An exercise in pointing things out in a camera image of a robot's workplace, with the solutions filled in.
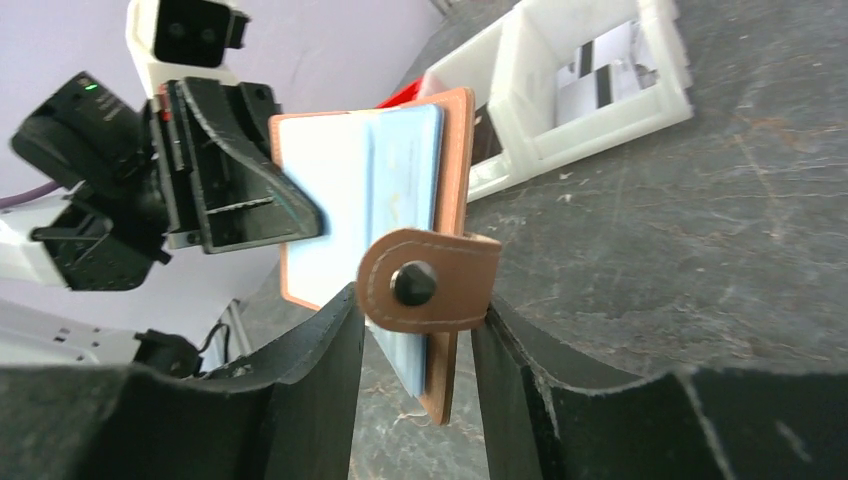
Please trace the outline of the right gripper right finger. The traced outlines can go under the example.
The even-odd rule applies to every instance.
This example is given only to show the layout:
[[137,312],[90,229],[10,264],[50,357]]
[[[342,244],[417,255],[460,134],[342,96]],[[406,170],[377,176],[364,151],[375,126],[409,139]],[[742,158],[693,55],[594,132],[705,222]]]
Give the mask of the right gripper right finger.
[[843,372],[686,366],[640,377],[494,298],[472,334],[494,479],[843,479]]

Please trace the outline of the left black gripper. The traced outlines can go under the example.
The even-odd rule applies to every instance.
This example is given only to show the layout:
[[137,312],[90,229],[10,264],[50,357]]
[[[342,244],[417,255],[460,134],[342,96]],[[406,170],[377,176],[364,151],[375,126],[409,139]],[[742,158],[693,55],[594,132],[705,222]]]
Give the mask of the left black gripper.
[[219,254],[311,239],[321,208],[272,160],[272,89],[186,77],[160,86],[150,122],[172,249]]

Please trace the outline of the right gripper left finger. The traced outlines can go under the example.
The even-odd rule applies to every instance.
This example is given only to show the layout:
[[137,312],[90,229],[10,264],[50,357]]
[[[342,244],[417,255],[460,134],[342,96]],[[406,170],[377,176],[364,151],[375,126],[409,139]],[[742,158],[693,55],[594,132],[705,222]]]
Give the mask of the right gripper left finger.
[[351,287],[200,379],[138,364],[5,367],[5,479],[344,479],[365,326]]

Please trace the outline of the tan leather card holder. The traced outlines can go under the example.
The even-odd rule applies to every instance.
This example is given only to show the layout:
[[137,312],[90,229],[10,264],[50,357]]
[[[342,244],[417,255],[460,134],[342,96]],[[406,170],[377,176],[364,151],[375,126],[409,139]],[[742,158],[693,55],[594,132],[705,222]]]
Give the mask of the tan leather card holder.
[[319,309],[345,285],[407,392],[449,421],[457,337],[479,327],[501,245],[468,233],[474,93],[397,107],[277,114],[274,162],[321,208],[324,231],[281,249],[281,293]]

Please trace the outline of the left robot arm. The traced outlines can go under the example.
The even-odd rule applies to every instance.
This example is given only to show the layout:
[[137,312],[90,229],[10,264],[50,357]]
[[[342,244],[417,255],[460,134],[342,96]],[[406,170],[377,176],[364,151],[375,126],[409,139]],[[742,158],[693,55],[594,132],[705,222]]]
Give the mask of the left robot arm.
[[207,254],[323,235],[271,159],[270,87],[186,77],[134,109],[87,72],[20,125],[14,152],[52,181],[1,203],[1,274],[76,292],[141,286],[175,249]]

